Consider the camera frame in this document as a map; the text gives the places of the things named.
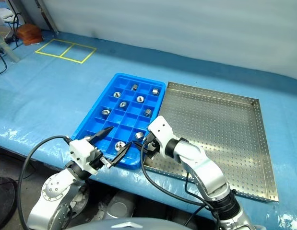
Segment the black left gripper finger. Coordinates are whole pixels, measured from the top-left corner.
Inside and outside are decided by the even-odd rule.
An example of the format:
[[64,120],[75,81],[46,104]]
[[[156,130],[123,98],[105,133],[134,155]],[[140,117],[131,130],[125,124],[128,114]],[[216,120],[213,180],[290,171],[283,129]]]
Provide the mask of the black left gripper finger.
[[116,157],[113,160],[108,161],[110,164],[108,168],[116,166],[125,157],[130,147],[131,147],[131,142],[127,143],[124,147],[121,147]]
[[103,140],[105,137],[107,137],[108,134],[112,131],[113,128],[114,128],[113,126],[106,127],[104,129],[102,129],[101,131],[99,131],[98,133],[92,135],[92,136],[85,137],[85,139],[91,145],[94,145],[96,142],[98,142],[100,140]]

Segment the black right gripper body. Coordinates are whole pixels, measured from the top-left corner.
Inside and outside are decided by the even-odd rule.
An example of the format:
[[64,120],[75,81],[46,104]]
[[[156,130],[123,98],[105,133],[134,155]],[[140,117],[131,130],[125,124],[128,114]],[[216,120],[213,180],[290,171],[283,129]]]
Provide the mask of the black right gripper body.
[[160,151],[160,145],[156,140],[153,140],[152,142],[150,142],[148,145],[146,145],[144,147],[144,153],[145,155],[153,160],[155,155],[158,154]]

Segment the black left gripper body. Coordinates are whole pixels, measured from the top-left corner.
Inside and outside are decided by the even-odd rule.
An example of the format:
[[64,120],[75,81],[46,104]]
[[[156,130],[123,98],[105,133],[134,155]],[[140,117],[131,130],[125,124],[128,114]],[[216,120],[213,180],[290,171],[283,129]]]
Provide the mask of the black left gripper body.
[[93,150],[94,159],[90,162],[90,166],[96,170],[103,166],[109,167],[109,161],[104,157],[104,154],[99,149]]

